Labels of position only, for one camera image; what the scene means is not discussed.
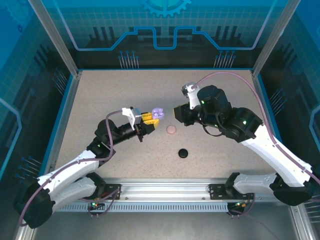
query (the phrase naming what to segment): purple toy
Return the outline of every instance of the purple toy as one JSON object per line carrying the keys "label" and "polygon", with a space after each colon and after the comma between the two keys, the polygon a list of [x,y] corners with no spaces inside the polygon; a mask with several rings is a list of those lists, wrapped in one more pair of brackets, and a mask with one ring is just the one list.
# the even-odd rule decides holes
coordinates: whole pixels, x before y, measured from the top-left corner
{"label": "purple toy", "polygon": [[152,119],[162,120],[164,119],[164,117],[165,117],[165,114],[162,108],[156,107],[152,110]]}

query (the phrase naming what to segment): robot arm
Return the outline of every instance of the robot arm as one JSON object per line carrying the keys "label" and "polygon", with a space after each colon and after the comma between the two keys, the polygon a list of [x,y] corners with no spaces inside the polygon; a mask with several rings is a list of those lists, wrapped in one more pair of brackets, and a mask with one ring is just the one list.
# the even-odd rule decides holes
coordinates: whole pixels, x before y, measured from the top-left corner
{"label": "robot arm", "polygon": [[[112,120],[108,120],[113,145],[137,136],[140,142],[143,137],[152,133],[159,124],[151,112],[140,113],[138,108],[123,108],[122,115],[127,116],[129,123],[116,127]],[[102,120],[94,132],[96,137],[79,156],[60,168],[37,179],[26,177],[22,182],[13,207],[21,214],[27,201],[36,190],[48,179],[50,182],[35,196],[23,217],[30,228],[37,228],[45,223],[49,217],[61,207],[78,199],[101,199],[110,191],[105,181],[94,171],[105,161],[80,161],[85,159],[106,158],[110,154],[110,140],[106,121]],[[51,176],[61,169],[66,169],[51,179]]]}
{"label": "robot arm", "polygon": [[[227,138],[256,152],[276,171],[270,175],[253,176],[234,172],[225,184],[230,195],[273,193],[281,202],[291,206],[312,197],[316,183],[275,146],[267,127],[256,114],[247,108],[232,108],[222,89],[213,85],[192,89],[194,84],[191,82],[182,87],[189,103],[174,109],[175,118],[185,126],[199,123],[219,129]],[[312,173],[310,164],[299,159],[278,140],[276,144]]]}

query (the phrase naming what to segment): speckled tabletop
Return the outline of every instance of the speckled tabletop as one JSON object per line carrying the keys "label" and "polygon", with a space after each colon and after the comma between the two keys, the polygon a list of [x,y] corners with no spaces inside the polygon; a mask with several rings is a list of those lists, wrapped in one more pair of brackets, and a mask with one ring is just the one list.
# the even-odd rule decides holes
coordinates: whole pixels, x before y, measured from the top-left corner
{"label": "speckled tabletop", "polygon": [[[105,178],[227,178],[232,172],[269,174],[273,169],[253,151],[224,136],[206,134],[201,125],[185,127],[173,115],[173,108],[187,103],[181,87],[197,82],[213,70],[94,70],[83,71],[76,92],[56,167],[74,159],[95,137],[98,123],[121,108],[140,108],[151,112],[164,109],[158,128],[143,138],[137,137],[114,147],[116,154],[96,172]],[[249,70],[233,70],[252,83]],[[233,107],[247,107],[262,116],[250,89],[239,79],[219,75],[205,85],[225,91]],[[127,117],[111,117],[117,126]],[[176,133],[166,132],[168,125]],[[217,134],[216,129],[209,129]],[[187,158],[178,151],[188,150]]]}

